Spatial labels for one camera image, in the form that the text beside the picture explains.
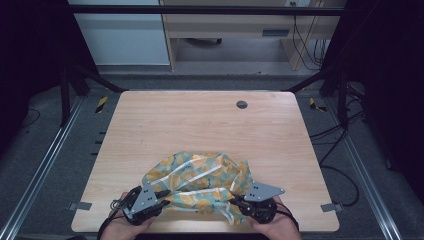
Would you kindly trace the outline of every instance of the white cabinet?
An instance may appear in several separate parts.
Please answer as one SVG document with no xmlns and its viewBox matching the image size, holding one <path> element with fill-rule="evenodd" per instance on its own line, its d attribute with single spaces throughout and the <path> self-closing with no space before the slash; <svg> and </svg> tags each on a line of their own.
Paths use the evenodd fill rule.
<svg viewBox="0 0 424 240">
<path fill-rule="evenodd" d="M 157 0 L 68 0 L 69 4 L 158 5 Z M 169 65 L 160 14 L 75 14 L 96 65 Z"/>
</svg>

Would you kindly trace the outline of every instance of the black wall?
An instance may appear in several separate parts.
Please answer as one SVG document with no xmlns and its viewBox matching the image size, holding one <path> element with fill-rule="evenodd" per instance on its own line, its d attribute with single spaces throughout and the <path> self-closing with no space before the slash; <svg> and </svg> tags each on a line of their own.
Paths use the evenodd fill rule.
<svg viewBox="0 0 424 240">
<path fill-rule="evenodd" d="M 341 20 L 342 26 L 358 23 Z M 346 41 L 347 29 L 336 31 L 327 65 Z M 349 52 L 346 72 L 364 84 L 366 115 L 387 158 L 424 202 L 423 1 L 382 0 Z"/>
<path fill-rule="evenodd" d="M 38 8 L 49 2 L 68 4 L 0 0 L 0 154 L 25 118 L 31 97 L 59 85 L 65 63 L 98 74 L 73 14 Z M 72 84 L 87 88 L 82 76 L 73 76 Z"/>
</svg>

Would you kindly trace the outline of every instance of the metal frame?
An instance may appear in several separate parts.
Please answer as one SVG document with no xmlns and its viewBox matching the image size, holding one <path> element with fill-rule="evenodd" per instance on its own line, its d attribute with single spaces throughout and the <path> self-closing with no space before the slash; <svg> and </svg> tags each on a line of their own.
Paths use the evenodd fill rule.
<svg viewBox="0 0 424 240">
<path fill-rule="evenodd" d="M 329 112 L 333 117 L 334 121 L 338 123 L 337 111 L 334 103 L 328 99 L 324 99 L 326 105 L 329 107 Z M 352 167 L 355 170 L 355 173 L 358 177 L 359 183 L 362 186 L 365 196 L 371 206 L 371 209 L 374 212 L 374 216 L 377 219 L 378 224 L 380 225 L 381 231 L 383 232 L 386 239 L 390 240 L 400 240 L 402 236 L 390 215 L 389 210 L 387 209 L 386 204 L 384 203 L 383 198 L 378 192 L 377 187 L 374 184 L 370 174 L 368 173 L 367 168 L 362 162 L 361 156 L 353 144 L 352 139 L 349 134 L 344 138 L 345 148 L 350 155 L 349 159 L 352 163 Z"/>
<path fill-rule="evenodd" d="M 14 239 L 15 236 L 18 234 L 18 231 L 23 221 L 25 220 L 26 215 L 28 214 L 30 208 L 32 207 L 32 204 L 35 201 L 35 198 L 40 192 L 41 187 L 43 186 L 43 183 L 47 177 L 47 174 L 53 166 L 56 157 L 60 149 L 62 148 L 62 145 L 65 142 L 68 133 L 75 122 L 75 119 L 78 116 L 83 101 L 84 97 L 77 97 L 76 102 L 74 103 L 73 109 L 71 111 L 72 114 L 69 118 L 69 121 L 65 126 L 61 127 L 58 133 L 56 134 L 55 139 L 50 145 L 49 150 L 47 151 L 42 162 L 40 163 L 40 166 L 38 167 L 37 172 L 34 174 L 34 177 L 32 178 L 27 189 L 25 190 L 25 193 L 23 194 L 18 205 L 15 207 L 15 210 L 9 217 L 9 220 L 2 227 L 0 231 L 0 239 Z"/>
</svg>

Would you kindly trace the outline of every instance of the patterned fabric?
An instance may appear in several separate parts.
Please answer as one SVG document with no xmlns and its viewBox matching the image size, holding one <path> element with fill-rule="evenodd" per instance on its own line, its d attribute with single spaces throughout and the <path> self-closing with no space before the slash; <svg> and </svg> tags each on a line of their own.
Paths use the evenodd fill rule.
<svg viewBox="0 0 424 240">
<path fill-rule="evenodd" d="M 252 178 L 247 161 L 234 162 L 219 152 L 179 152 L 156 165 L 142 182 L 150 182 L 155 192 L 171 190 L 164 198 L 171 202 L 168 209 L 221 213 L 232 225 L 243 222 L 245 216 L 228 200 L 233 194 L 245 195 Z"/>
</svg>

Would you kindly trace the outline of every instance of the tape marker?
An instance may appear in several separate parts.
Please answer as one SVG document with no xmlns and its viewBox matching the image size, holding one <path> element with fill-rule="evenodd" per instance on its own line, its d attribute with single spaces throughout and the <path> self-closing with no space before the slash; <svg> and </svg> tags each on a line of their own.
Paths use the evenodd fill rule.
<svg viewBox="0 0 424 240">
<path fill-rule="evenodd" d="M 105 106 L 107 101 L 107 97 L 102 97 L 99 101 L 99 104 L 97 105 L 95 113 L 101 113 L 103 110 L 103 107 Z"/>
</svg>

